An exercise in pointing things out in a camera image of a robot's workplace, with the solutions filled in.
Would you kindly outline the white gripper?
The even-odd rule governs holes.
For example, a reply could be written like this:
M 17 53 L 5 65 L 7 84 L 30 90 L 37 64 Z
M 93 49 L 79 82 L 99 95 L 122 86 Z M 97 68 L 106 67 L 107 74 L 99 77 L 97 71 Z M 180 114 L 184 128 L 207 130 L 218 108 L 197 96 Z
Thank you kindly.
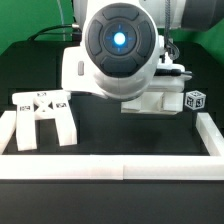
M 162 63 L 163 39 L 141 44 L 127 37 L 123 45 L 113 38 L 87 49 L 84 44 L 68 47 L 62 60 L 61 86 L 70 92 L 93 94 L 143 94 L 160 89 L 181 92 L 191 79 L 180 64 Z

